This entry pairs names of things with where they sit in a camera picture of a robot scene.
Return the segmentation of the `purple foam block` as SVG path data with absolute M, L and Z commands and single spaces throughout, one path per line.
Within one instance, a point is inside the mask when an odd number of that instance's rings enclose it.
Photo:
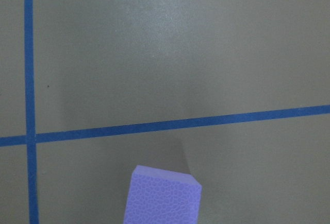
M 190 174 L 138 165 L 124 223 L 198 223 L 202 186 Z

